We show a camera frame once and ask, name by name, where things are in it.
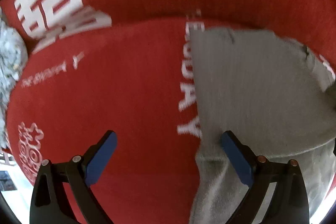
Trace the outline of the grey knit sweater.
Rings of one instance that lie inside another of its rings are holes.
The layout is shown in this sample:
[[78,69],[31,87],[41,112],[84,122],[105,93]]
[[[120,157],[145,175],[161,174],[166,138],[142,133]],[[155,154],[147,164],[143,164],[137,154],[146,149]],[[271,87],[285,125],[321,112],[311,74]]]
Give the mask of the grey knit sweater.
[[191,223],[224,223],[247,192],[221,148],[227,130],[275,162],[295,159],[310,214],[335,174],[333,76],[313,51],[270,31],[192,31],[190,47],[201,144]]

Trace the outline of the red seat cushion white print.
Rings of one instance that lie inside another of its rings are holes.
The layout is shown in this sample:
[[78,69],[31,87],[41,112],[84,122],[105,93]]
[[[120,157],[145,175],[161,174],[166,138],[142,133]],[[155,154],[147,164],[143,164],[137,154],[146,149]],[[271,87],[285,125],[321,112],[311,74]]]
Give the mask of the red seat cushion white print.
[[[112,223],[191,223],[202,131],[190,34],[218,27],[251,30],[186,21],[175,63],[145,59],[95,68],[79,52],[34,65],[32,55],[7,113],[11,149],[29,182],[35,185],[44,160],[84,155],[111,130],[117,147],[90,189]],[[78,223],[87,223],[70,185],[63,185]],[[262,223],[275,187],[269,185],[252,223]]]

